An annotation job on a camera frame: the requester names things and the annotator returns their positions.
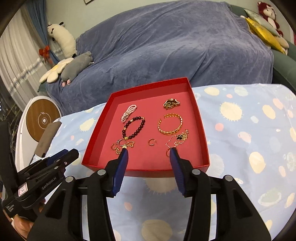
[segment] wooden disc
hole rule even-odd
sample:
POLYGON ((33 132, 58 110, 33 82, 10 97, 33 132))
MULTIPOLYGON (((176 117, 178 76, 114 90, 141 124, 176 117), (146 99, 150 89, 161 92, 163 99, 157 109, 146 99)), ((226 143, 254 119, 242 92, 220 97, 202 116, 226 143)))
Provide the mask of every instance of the wooden disc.
POLYGON ((49 100, 35 101, 27 112, 27 128, 31 137, 39 142, 46 127, 60 118, 57 107, 49 100))

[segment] yellow pillow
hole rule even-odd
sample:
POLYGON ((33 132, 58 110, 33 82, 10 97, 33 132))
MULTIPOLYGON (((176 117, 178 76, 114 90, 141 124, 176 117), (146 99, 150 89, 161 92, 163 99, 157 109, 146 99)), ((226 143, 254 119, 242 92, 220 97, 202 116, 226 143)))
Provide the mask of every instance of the yellow pillow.
POLYGON ((269 44, 272 48, 285 54, 277 39, 266 28, 250 18, 246 18, 246 21, 249 24, 250 28, 256 32, 261 40, 269 44))

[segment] polka dot bedsheet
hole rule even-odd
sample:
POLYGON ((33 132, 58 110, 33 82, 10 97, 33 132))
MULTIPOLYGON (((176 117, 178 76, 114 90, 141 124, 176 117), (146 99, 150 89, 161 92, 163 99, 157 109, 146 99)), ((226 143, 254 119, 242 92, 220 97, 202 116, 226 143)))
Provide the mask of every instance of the polka dot bedsheet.
MULTIPOLYGON (((296 208, 296 97, 283 85, 212 85, 193 88, 210 155, 209 176, 232 175, 259 211, 274 238, 296 208)), ((76 148, 66 170, 75 178, 93 171, 81 165, 88 140, 105 106, 64 116, 46 156, 76 148)), ((86 198, 83 235, 89 240, 86 198)), ((174 178, 124 177, 108 199, 117 241, 181 241, 191 199, 174 178)), ((216 199, 211 200, 210 240, 215 238, 216 199)))

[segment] white sticker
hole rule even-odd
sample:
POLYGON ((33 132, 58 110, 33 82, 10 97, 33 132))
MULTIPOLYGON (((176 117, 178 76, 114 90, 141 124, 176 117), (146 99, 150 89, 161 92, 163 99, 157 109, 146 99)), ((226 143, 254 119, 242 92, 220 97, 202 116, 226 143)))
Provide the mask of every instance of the white sticker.
POLYGON ((21 185, 20 187, 19 187, 19 191, 18 191, 18 193, 19 193, 19 197, 21 196, 21 195, 23 195, 25 192, 27 192, 28 191, 28 185, 27 185, 27 183, 24 183, 23 185, 21 185))

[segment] red box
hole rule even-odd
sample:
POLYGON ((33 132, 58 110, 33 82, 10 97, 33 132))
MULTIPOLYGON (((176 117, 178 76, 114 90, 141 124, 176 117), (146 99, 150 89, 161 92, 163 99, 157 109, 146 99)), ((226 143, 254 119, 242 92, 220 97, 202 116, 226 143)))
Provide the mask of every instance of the red box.
MULTIPOLYGON (((204 172, 208 169, 210 161, 205 132, 187 78, 160 81, 111 94, 90 137, 82 160, 84 166, 96 171, 105 168, 108 161, 118 157, 111 145, 122 139, 125 124, 121 122, 121 116, 132 104, 137 105, 137 109, 128 120, 143 116, 146 122, 140 133, 132 139, 135 142, 134 147, 128 147, 126 176, 174 176, 170 160, 166 156, 168 147, 165 145, 171 136, 161 134, 157 127, 159 119, 162 119, 160 127, 164 131, 172 131, 180 125, 180 119, 177 117, 164 119, 164 115, 169 113, 176 113, 183 119, 183 126, 175 135, 185 132, 185 129, 189 131, 188 139, 177 146, 180 157, 189 160, 193 167, 204 172), (181 105, 166 110, 163 104, 170 98, 177 99, 181 105), (148 145, 151 138, 157 140, 154 146, 148 145)), ((134 133, 140 123, 140 120, 136 120, 130 124, 126 135, 134 133)), ((170 147, 174 142, 175 137, 170 142, 170 147)))

